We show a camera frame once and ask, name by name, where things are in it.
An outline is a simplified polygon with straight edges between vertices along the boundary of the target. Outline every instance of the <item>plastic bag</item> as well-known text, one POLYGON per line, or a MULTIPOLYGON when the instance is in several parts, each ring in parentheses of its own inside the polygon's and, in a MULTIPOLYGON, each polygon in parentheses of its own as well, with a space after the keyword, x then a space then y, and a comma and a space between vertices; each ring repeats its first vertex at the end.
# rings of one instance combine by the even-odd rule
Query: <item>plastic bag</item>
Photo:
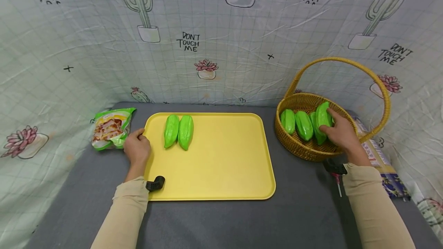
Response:
POLYGON ((110 110, 95 115, 92 146, 97 150, 122 149, 129 133, 129 123, 135 108, 110 110))

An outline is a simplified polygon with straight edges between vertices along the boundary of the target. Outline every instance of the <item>gray table surface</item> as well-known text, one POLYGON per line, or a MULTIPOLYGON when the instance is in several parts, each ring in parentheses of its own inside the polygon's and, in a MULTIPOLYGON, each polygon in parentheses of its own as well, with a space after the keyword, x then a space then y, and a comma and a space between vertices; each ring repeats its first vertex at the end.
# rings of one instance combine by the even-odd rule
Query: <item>gray table surface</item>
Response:
MULTIPOLYGON (((274 196, 263 201, 149 202, 137 248, 361 248, 347 197, 338 196, 322 164, 280 144, 275 108, 117 103, 113 109, 128 107, 137 108, 131 129, 158 112, 256 113, 276 179, 274 196)), ((26 248, 90 248, 128 167, 122 150, 87 146, 26 248)), ((442 248, 414 203, 396 199, 394 205, 418 249, 442 248)))

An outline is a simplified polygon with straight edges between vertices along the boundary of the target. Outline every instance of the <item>basket handle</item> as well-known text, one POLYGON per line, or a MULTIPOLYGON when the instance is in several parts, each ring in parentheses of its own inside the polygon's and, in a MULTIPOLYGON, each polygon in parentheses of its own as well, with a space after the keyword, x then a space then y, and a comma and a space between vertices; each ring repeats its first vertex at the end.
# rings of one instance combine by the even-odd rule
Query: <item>basket handle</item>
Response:
POLYGON ((366 74, 369 75, 372 78, 372 80, 374 80, 374 82, 380 88, 380 91, 383 95, 383 101, 385 102, 385 108, 383 110, 383 117, 381 118, 381 121, 377 127, 375 127, 374 129, 372 129, 372 131, 370 131, 369 133, 367 133, 366 135, 364 135, 360 138, 360 143, 368 141, 376 133, 380 132, 380 130, 388 122, 389 115, 391 113, 391 98, 388 94, 388 90, 386 89, 385 85, 380 80, 380 78, 374 72, 372 72, 369 68, 367 68, 366 66, 361 65, 360 63, 354 62, 352 60, 348 60, 346 58, 341 58, 341 57, 326 57, 326 58, 317 59, 311 63, 308 63, 304 68, 302 68, 297 73, 297 75, 295 75, 294 80, 292 80, 291 86, 286 91, 285 98, 290 97, 291 95, 294 94, 295 89, 297 88, 298 82, 300 81, 300 78, 302 77, 302 75, 306 71, 306 69, 308 69, 312 65, 315 65, 316 63, 320 63, 320 62, 324 62, 324 61, 337 61, 337 62, 347 63, 349 65, 355 66, 356 68, 361 69, 362 71, 366 72, 366 74))

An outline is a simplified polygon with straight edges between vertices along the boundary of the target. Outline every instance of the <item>wicker basket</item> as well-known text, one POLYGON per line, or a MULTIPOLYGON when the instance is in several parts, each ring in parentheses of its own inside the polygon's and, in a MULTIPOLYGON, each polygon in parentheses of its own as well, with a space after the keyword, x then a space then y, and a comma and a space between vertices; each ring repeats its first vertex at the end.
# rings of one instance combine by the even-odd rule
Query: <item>wicker basket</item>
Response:
POLYGON ((302 74, 306 71, 306 69, 312 65, 315 65, 316 63, 324 61, 338 61, 342 63, 348 63, 350 65, 355 66, 356 68, 361 69, 362 71, 366 72, 374 80, 376 84, 378 84, 381 90, 381 93, 385 101, 385 109, 383 112, 383 117, 377 127, 375 127, 371 132, 367 133, 367 135, 360 138, 361 143, 368 141, 376 133, 378 133, 383 128, 383 126, 385 126, 386 122, 388 121, 391 110, 391 101, 388 91, 385 88, 385 85, 382 83, 382 81, 379 79, 379 77, 376 74, 374 74, 370 69, 366 68, 365 66, 357 62, 339 57, 327 57, 308 63, 302 70, 300 70, 297 73, 297 75, 295 76, 294 80, 291 83, 291 86, 286 92, 285 97, 283 98, 282 101, 280 101, 280 103, 277 106, 275 130, 277 138, 280 140, 280 142, 287 150, 289 150, 292 154, 294 154, 297 157, 306 159, 307 161, 314 161, 314 162, 321 162, 326 158, 337 156, 342 152, 340 148, 338 148, 329 140, 324 142, 322 145, 317 145, 317 141, 314 138, 312 138, 310 141, 304 141, 300 139, 297 132, 295 132, 293 135, 289 135, 285 131, 280 122, 280 114, 285 109, 291 109, 294 112, 302 110, 309 114, 315 111, 319 104, 323 103, 324 101, 329 101, 330 108, 338 112, 341 116, 347 118, 348 121, 354 127, 354 130, 356 132, 356 126, 353 122, 352 117, 349 115, 349 113, 347 113, 344 109, 342 109, 334 102, 330 101, 327 98, 321 97, 320 95, 304 93, 304 92, 294 94, 295 89, 297 88, 298 81, 300 81, 300 78, 302 74))

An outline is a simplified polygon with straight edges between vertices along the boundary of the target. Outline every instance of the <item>green vegetable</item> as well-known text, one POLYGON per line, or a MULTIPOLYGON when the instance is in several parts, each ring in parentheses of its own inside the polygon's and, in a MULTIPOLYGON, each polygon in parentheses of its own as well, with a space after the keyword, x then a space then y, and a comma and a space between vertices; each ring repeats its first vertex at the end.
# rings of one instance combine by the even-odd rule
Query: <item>green vegetable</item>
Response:
POLYGON ((311 119, 312 127, 314 128, 314 135, 317 139, 317 144, 322 145, 323 142, 326 141, 326 135, 320 135, 320 133, 323 132, 321 132, 317 127, 317 113, 312 112, 311 114, 309 114, 309 118, 311 119))
POLYGON ((178 126, 178 144, 184 149, 188 150, 189 144, 193 135, 193 120, 189 115, 184 115, 180 120, 178 126))
MULTIPOLYGON (((327 109, 329 108, 329 102, 324 102, 320 104, 317 107, 317 110, 315 111, 317 116, 317 126, 320 127, 321 125, 326 125, 328 127, 332 127, 332 117, 330 117, 330 114, 327 112, 327 109)), ((320 131, 320 135, 326 136, 325 133, 320 131)))
POLYGON ((314 128, 307 113, 303 111, 295 113, 295 125, 297 126, 298 135, 305 141, 309 141, 314 135, 314 128))
POLYGON ((166 119, 165 131, 163 136, 165 137, 165 148, 171 147, 177 140, 178 124, 180 119, 177 115, 170 115, 166 119))
POLYGON ((295 115, 292 110, 284 110, 280 115, 280 121, 289 135, 292 135, 295 132, 295 115))

